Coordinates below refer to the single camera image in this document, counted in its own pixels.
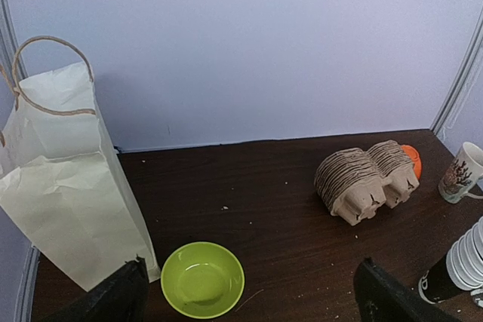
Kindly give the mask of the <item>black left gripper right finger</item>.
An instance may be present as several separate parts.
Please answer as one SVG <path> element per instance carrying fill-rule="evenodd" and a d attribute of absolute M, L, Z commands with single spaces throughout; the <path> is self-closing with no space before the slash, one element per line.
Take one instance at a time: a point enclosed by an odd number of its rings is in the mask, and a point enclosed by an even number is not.
<path fill-rule="evenodd" d="M 456 321 L 424 302 L 391 274 L 364 259 L 355 271 L 355 300 L 362 321 Z"/>

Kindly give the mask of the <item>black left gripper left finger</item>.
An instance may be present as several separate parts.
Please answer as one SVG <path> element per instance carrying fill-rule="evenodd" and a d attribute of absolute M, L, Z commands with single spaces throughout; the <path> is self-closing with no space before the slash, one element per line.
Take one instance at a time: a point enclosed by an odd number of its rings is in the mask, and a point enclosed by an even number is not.
<path fill-rule="evenodd" d="M 149 293 L 146 262 L 126 262 L 85 296 L 45 321 L 142 321 Z"/>

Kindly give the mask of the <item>stack of white paper cups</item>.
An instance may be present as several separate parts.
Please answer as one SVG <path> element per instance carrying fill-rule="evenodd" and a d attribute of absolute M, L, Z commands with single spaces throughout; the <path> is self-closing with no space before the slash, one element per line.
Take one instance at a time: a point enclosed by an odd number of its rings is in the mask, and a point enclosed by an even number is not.
<path fill-rule="evenodd" d="M 482 292 L 482 220 L 455 241 L 419 280 L 420 297 L 436 304 L 462 293 Z"/>

